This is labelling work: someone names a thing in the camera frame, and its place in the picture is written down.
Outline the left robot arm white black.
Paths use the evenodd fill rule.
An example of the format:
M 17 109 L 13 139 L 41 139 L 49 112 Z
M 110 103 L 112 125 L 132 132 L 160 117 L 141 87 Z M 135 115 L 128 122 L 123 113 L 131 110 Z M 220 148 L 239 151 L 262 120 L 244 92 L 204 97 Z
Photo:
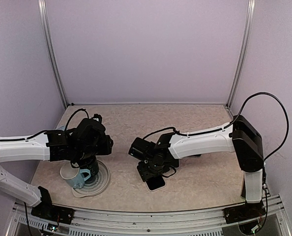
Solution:
M 113 140 L 106 134 L 102 117 L 95 114 L 84 118 L 71 129 L 43 130 L 31 136 L 0 137 L 0 191 L 15 197 L 30 207 L 37 207 L 46 218 L 58 211 L 49 191 L 13 176 L 1 164 L 12 161 L 69 161 L 72 167 L 97 173 L 96 158 L 112 152 Z

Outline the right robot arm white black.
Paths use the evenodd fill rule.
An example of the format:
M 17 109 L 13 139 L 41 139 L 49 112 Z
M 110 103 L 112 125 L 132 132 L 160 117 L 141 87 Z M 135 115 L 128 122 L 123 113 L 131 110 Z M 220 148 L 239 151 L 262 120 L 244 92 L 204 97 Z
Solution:
M 137 170 L 144 182 L 163 181 L 168 177 L 166 173 L 176 171 L 179 161 L 185 157 L 216 152 L 235 152 L 244 175 L 246 203 L 240 207 L 240 214 L 251 218 L 259 211 L 262 201 L 263 141 L 244 116 L 234 116 L 231 122 L 197 132 L 180 133 L 172 128 L 155 143 L 137 137 L 128 151 L 139 160 Z

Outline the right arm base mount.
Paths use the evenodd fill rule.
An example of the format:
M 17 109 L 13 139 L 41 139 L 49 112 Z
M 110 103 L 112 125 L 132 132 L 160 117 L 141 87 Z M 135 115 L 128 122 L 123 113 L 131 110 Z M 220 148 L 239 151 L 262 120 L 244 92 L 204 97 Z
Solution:
M 258 203 L 249 203 L 245 198 L 243 199 L 243 204 L 229 206 L 223 209 L 224 218 L 227 224 L 257 218 L 266 214 L 266 206 L 262 200 Z

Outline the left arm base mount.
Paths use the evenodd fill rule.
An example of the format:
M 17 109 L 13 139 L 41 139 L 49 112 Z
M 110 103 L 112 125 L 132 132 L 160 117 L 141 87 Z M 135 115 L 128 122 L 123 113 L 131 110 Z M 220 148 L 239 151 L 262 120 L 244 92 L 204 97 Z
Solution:
M 75 210 L 72 208 L 41 202 L 32 208 L 31 215 L 57 223 L 70 225 L 74 212 Z

